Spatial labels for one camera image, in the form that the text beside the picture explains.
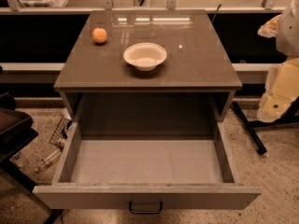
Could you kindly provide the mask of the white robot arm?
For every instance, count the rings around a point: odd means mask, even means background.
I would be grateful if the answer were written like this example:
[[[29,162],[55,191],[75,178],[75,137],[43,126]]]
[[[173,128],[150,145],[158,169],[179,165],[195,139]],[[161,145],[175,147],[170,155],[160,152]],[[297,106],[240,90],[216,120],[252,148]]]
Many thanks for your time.
[[[262,25],[258,35],[274,37],[277,50],[287,56],[284,63],[269,69],[257,112],[258,120],[273,122],[299,97],[299,0],[292,0],[281,14]]]

